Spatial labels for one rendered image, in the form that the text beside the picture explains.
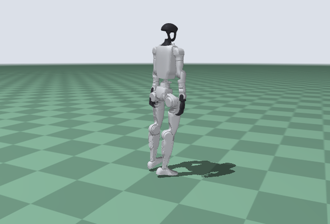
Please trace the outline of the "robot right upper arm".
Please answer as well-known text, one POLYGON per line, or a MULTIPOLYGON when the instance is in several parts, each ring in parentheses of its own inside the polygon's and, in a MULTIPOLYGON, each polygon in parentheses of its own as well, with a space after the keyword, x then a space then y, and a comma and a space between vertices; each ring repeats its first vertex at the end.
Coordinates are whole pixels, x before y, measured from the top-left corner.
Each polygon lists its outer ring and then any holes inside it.
POLYGON ((184 50, 182 48, 173 47, 173 55, 176 61, 176 77, 180 78, 184 66, 184 50))

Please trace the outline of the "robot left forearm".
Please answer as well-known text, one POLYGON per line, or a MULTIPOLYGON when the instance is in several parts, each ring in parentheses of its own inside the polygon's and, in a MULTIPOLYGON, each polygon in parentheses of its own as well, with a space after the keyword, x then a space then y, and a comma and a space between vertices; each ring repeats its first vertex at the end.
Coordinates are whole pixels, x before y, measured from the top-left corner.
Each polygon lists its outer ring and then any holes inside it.
POLYGON ((157 86, 159 86, 159 78, 157 77, 157 74, 153 72, 153 86, 154 91, 156 91, 157 86))

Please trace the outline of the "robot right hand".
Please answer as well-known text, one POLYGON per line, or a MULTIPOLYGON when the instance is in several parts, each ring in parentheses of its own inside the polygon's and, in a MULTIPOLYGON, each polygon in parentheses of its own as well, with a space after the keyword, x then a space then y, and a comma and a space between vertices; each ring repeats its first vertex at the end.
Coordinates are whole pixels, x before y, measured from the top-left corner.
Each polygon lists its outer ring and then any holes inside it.
POLYGON ((181 95, 179 96, 179 101, 180 101, 179 112, 178 112, 177 114, 175 114, 175 115, 177 115, 177 116, 180 116, 180 115, 183 114, 183 112, 184 112, 185 101, 186 101, 186 99, 184 99, 183 94, 181 94, 181 95))

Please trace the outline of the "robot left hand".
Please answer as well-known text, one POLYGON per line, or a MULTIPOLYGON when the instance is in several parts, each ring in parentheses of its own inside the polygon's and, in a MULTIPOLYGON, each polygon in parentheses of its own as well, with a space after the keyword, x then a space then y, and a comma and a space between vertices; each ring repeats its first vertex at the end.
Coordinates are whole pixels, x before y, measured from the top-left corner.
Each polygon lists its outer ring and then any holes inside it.
MULTIPOLYGON (((151 88, 151 93, 154 91, 154 88, 151 88)), ((156 102, 152 102, 151 101, 151 98, 150 98, 150 100, 149 100, 149 104, 152 106, 152 107, 154 107, 155 108, 155 106, 154 106, 154 104, 155 104, 156 102)))

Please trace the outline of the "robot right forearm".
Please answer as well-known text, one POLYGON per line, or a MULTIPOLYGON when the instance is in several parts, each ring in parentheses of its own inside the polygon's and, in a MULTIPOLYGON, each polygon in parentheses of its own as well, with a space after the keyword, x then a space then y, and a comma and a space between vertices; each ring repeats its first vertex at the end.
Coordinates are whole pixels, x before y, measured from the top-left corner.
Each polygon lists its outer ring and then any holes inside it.
POLYGON ((181 76, 180 79, 177 81, 178 83, 178 91, 179 91, 179 96, 181 94, 183 94, 184 99, 186 99, 187 95, 186 95, 186 86, 185 86, 185 82, 186 82, 186 72, 182 71, 181 72, 181 76))

